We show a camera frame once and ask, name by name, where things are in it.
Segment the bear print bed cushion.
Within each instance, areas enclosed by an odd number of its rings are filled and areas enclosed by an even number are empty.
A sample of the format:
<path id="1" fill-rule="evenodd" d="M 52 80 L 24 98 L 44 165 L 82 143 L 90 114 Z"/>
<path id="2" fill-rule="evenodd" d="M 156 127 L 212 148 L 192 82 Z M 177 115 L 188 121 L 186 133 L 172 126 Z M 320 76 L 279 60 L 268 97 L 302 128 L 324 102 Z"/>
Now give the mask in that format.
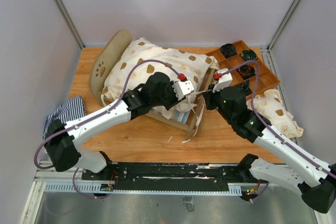
<path id="1" fill-rule="evenodd" d="M 188 80 L 192 81 L 195 91 L 198 91 L 201 87 L 209 68 L 219 69 L 218 61 L 213 56 L 164 48 L 150 43 L 145 38 L 139 38 L 128 45 L 105 79 L 100 96 L 103 105 L 106 105 L 107 101 L 113 102 L 119 98 L 129 72 L 135 65 L 144 60 L 159 60 L 172 66 L 178 73 L 184 74 Z M 149 76 L 156 72 L 166 74 L 173 81 L 178 80 L 177 75 L 167 66 L 157 62 L 146 62 L 133 71 L 126 91 L 133 90 L 139 84 L 145 83 Z M 161 113 L 164 118 L 170 119 L 176 111 L 183 113 L 193 110 L 197 106 L 194 103 L 195 97 L 196 95 L 188 95 L 186 100 L 178 103 L 170 110 L 166 110 L 163 106 L 154 107 L 153 110 Z"/>

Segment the wooden pet bed frame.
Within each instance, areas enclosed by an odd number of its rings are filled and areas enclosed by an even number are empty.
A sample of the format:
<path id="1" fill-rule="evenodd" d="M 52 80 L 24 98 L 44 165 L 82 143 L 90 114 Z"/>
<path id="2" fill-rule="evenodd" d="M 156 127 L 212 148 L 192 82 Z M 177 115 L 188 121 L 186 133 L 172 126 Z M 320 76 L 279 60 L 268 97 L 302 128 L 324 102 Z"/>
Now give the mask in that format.
<path id="1" fill-rule="evenodd" d="M 121 58 L 122 54 L 128 45 L 136 39 L 133 39 L 128 30 L 120 30 L 110 39 L 110 41 L 103 48 L 102 52 L 96 58 L 92 71 L 90 74 L 89 87 L 92 95 L 100 106 L 106 106 L 111 103 L 106 102 L 103 105 L 101 101 L 102 90 L 104 82 L 109 75 L 112 68 L 116 65 L 117 61 Z M 184 52 L 206 55 L 205 52 L 197 49 L 177 49 Z M 172 118 L 166 119 L 161 113 L 157 113 L 153 109 L 147 114 L 149 117 L 161 121 L 163 123 L 172 125 L 187 132 L 187 139 L 191 139 L 197 132 L 198 126 L 204 112 L 204 100 L 201 98 L 200 93 L 205 90 L 213 81 L 212 75 L 216 69 L 209 68 L 203 79 L 201 87 L 198 91 L 194 91 L 191 95 L 196 95 L 194 103 L 197 105 L 189 112 L 176 111 Z"/>

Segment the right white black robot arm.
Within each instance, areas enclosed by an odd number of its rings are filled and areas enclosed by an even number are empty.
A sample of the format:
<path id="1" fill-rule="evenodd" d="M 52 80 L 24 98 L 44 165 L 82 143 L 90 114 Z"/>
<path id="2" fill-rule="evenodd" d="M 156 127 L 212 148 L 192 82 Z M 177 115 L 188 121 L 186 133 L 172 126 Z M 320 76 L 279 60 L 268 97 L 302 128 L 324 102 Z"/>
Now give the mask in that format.
<path id="1" fill-rule="evenodd" d="M 238 136 L 267 149 L 286 164 L 274 165 L 248 154 L 239 163 L 238 177 L 242 181 L 255 178 L 276 184 L 300 195 L 313 210 L 328 213 L 335 201 L 335 165 L 314 157 L 250 110 L 237 87 L 220 91 L 210 88 L 203 97 L 206 108 L 218 111 Z"/>

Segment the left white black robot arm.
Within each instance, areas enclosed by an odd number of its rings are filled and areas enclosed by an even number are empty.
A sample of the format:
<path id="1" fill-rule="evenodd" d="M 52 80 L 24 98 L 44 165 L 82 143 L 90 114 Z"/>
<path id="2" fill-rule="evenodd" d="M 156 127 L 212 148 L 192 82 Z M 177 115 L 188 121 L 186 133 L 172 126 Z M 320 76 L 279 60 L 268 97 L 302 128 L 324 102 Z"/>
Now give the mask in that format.
<path id="1" fill-rule="evenodd" d="M 44 145 L 52 166 L 58 172 L 77 167 L 88 169 L 100 179 L 112 175 L 112 166 L 100 152 L 82 148 L 93 136 L 124 122 L 147 114 L 152 108 L 167 110 L 185 100 L 193 92 L 191 81 L 172 81 L 161 72 L 150 75 L 146 83 L 121 95 L 120 99 L 82 118 L 62 123 L 51 122 Z"/>

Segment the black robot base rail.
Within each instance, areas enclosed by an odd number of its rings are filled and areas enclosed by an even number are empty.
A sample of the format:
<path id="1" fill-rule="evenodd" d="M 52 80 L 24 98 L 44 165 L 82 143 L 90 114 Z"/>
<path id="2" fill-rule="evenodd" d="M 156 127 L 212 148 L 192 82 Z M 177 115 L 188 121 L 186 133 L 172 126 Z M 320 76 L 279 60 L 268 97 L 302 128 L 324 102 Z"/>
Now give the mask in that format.
<path id="1" fill-rule="evenodd" d="M 151 187 L 200 187 L 230 183 L 258 183 L 237 165 L 210 163 L 112 163 L 99 173 L 85 170 L 82 180 L 109 182 L 116 185 Z"/>

